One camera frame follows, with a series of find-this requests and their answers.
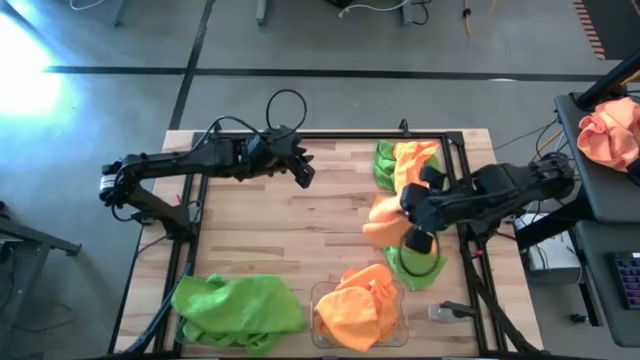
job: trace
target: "gray floor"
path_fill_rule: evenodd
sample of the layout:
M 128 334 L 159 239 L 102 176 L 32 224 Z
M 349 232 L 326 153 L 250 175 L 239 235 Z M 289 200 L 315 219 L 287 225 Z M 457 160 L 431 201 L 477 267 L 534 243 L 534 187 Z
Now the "gray floor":
M 115 29 L 116 0 L 86 12 L 71 11 L 63 0 L 10 1 L 35 37 L 25 44 L 28 37 L 15 31 L 0 36 L 0 48 L 12 50 L 0 58 L 0 199 L 14 219 L 84 246 L 76 259 L 51 256 L 38 306 L 24 319 L 35 328 L 55 324 L 70 316 L 63 303 L 78 320 L 20 333 L 16 355 L 45 351 L 47 359 L 69 359 L 106 352 L 140 228 L 116 222 L 101 206 L 100 166 L 161 148 L 182 82 L 182 76 L 166 75 L 40 74 L 33 67 L 185 67 L 205 2 L 135 0 L 125 26 Z M 467 39 L 462 5 L 455 1 L 435 0 L 427 26 L 402 28 L 397 14 L 354 10 L 340 20 L 322 1 L 272 0 L 267 26 L 258 28 L 255 1 L 220 0 L 198 65 L 546 74 L 602 74 L 615 65 L 595 58 L 570 0 L 499 1 L 493 25 L 481 30 L 489 3 L 473 2 L 477 33 Z M 4 19 L 0 31 L 8 28 Z M 34 46 L 43 60 L 25 63 Z M 196 76 L 180 129 L 202 129 L 222 114 L 264 127 L 268 96 L 289 87 L 309 103 L 306 128 L 394 128 L 406 118 L 413 128 L 489 128 L 500 144 L 553 120 L 555 95 L 588 85 Z M 283 98 L 273 116 L 291 124 L 300 110 Z M 498 151 L 498 159 L 527 162 L 534 142 L 523 139 Z M 614 345 L 606 328 L 566 321 L 567 314 L 583 311 L 576 287 L 531 288 L 531 294 L 548 350 L 640 357 L 638 350 Z

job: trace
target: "green towel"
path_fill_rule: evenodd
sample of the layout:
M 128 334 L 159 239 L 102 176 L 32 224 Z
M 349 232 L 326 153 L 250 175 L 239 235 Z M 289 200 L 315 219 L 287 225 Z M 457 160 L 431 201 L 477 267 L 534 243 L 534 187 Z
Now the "green towel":
M 244 346 L 249 355 L 266 356 L 287 332 L 305 327 L 296 297 L 275 276 L 225 281 L 185 276 L 171 298 L 184 321 L 176 338 L 216 346 Z
M 400 265 L 397 246 L 386 247 L 382 249 L 382 252 L 387 257 L 387 262 L 393 272 L 411 291 L 422 290 L 429 287 L 447 263 L 447 258 L 440 254 L 440 262 L 431 274 L 423 277 L 413 277 L 402 268 L 402 265 Z M 402 249 L 402 260 L 411 272 L 423 273 L 431 269 L 436 261 L 436 255 L 421 254 L 411 249 Z
M 393 157 L 393 149 L 395 147 L 396 144 L 394 143 L 380 140 L 373 155 L 373 175 L 376 179 L 376 184 L 381 190 L 390 191 L 394 195 L 393 171 L 396 168 L 396 159 Z

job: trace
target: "orange towel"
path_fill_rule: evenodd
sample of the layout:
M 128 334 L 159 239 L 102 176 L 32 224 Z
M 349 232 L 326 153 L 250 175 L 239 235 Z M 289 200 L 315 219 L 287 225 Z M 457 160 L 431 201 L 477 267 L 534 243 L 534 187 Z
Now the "orange towel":
M 343 346 L 365 352 L 377 341 L 393 336 L 398 311 L 393 303 L 397 290 L 384 265 L 362 271 L 350 269 L 336 291 L 325 295 L 315 307 L 314 331 Z
M 608 101 L 580 120 L 578 148 L 589 159 L 618 171 L 638 158 L 640 105 L 631 98 Z
M 398 195 L 379 195 L 369 212 L 368 223 L 362 227 L 365 237 L 375 245 L 381 248 L 398 246 L 402 236 L 411 227 L 400 207 L 402 189 L 410 183 L 429 186 L 420 180 L 420 170 L 424 163 L 435 155 L 438 146 L 436 141 L 396 144 L 393 149 L 393 156 L 396 158 L 394 185 Z

